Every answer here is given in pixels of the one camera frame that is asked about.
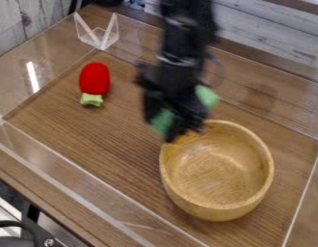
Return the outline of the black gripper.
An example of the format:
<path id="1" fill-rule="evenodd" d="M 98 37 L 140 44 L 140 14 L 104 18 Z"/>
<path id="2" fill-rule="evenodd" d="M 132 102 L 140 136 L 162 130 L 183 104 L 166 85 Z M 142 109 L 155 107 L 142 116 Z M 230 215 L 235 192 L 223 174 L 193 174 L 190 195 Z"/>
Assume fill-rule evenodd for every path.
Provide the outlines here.
<path id="1" fill-rule="evenodd" d="M 174 98 L 197 85 L 207 85 L 191 67 L 177 67 L 166 63 L 157 66 L 139 63 L 138 68 L 136 84 L 144 93 L 144 119 L 149 124 L 167 124 L 165 141 L 171 143 L 189 130 L 202 130 L 203 121 L 209 118 L 209 109 L 186 108 L 181 111 L 167 109 L 161 94 L 149 90 L 159 90 L 167 98 Z"/>

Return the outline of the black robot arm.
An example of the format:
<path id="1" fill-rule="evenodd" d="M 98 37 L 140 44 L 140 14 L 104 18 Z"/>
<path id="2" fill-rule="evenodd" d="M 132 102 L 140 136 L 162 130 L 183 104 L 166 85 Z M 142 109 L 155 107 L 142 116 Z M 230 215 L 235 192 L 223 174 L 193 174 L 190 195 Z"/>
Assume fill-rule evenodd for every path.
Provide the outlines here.
<path id="1" fill-rule="evenodd" d="M 136 84 L 143 90 L 147 124 L 165 142 L 189 130 L 201 131 L 221 101 L 202 79 L 209 46 L 218 40 L 210 0 L 161 0 L 163 37 L 155 64 L 140 63 Z"/>

